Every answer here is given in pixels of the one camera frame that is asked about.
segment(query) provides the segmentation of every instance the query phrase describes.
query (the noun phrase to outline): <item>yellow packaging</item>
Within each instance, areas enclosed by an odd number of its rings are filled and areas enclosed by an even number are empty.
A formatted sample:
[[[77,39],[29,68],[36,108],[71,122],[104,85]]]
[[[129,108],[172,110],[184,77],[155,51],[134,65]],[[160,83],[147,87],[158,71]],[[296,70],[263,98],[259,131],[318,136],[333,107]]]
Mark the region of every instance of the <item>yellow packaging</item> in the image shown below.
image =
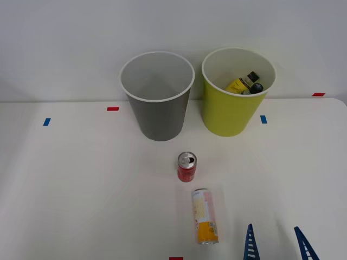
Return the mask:
[[[230,83],[225,90],[234,94],[242,94],[242,92],[248,90],[248,88],[243,83],[243,80],[239,78]]]
[[[206,188],[195,190],[192,192],[192,200],[198,243],[218,243],[218,232],[211,192]]]

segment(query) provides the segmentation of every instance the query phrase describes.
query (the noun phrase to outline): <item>red can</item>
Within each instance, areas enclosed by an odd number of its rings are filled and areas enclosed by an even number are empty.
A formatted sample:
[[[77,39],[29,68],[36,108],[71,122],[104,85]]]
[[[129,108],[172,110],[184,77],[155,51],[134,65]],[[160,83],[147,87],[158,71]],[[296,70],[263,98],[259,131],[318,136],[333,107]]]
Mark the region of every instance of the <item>red can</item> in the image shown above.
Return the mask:
[[[178,178],[188,183],[194,179],[196,156],[192,152],[183,152],[178,156]]]

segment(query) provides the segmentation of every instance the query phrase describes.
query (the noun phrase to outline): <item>bottle cap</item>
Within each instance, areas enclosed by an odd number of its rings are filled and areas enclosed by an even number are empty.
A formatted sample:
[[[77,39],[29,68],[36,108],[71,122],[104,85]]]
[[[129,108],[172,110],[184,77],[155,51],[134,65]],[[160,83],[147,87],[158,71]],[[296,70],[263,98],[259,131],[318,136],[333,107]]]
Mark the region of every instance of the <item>bottle cap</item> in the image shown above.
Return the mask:
[[[250,79],[253,83],[259,79],[258,75],[256,75],[256,73],[255,73],[254,71],[252,71],[251,73],[249,73],[247,76],[249,77],[249,79]]]
[[[251,88],[249,89],[249,92],[251,94],[256,94],[256,93],[260,93],[264,90],[264,87],[262,86],[262,84],[260,83],[254,83]]]

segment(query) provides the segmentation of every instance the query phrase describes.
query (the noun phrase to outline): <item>trash can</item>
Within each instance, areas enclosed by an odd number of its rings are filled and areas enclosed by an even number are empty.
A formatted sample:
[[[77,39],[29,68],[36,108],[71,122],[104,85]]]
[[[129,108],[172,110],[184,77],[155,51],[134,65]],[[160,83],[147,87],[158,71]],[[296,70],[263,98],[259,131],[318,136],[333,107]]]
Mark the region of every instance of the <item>trash can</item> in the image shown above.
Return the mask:
[[[264,90],[257,94],[233,94],[224,89],[239,77],[256,72]],[[262,55],[243,48],[218,49],[204,59],[203,121],[207,129],[222,137],[241,133],[271,89],[276,72]]]
[[[167,141],[180,133],[194,78],[189,61],[167,51],[141,54],[123,66],[120,84],[146,137]]]

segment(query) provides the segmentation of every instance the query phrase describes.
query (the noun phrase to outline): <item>can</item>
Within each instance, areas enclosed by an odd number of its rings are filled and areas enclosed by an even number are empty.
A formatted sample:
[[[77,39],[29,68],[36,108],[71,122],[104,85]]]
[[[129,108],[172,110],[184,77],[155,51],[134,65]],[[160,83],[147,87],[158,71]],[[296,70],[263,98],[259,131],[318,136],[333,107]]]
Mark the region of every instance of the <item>can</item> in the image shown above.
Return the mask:
[[[196,169],[196,156],[192,152],[183,152],[178,156],[178,178],[188,183],[194,179]]]
[[[197,242],[202,245],[218,243],[218,231],[212,193],[206,188],[199,188],[191,193]]]

